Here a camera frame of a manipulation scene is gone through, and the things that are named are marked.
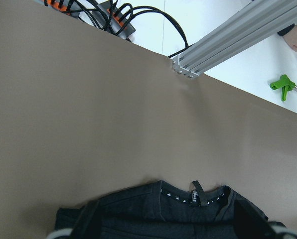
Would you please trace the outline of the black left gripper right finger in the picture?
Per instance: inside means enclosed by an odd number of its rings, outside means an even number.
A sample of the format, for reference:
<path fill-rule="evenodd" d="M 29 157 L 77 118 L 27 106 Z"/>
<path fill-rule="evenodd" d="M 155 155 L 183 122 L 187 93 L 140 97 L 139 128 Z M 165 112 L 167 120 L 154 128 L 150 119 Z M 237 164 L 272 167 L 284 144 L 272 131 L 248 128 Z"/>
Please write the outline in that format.
<path fill-rule="evenodd" d="M 277 239 L 277 233 L 246 201 L 234 204 L 234 231 L 239 239 Z"/>

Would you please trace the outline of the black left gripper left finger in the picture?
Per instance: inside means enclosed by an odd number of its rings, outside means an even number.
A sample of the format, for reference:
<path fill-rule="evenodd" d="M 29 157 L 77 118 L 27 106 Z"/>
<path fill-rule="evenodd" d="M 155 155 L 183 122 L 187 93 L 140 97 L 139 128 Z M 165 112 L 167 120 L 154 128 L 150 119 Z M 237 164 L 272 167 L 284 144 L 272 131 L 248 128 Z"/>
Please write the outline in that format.
<path fill-rule="evenodd" d="M 100 238 L 100 201 L 90 201 L 82 210 L 73 230 L 71 239 Z"/>

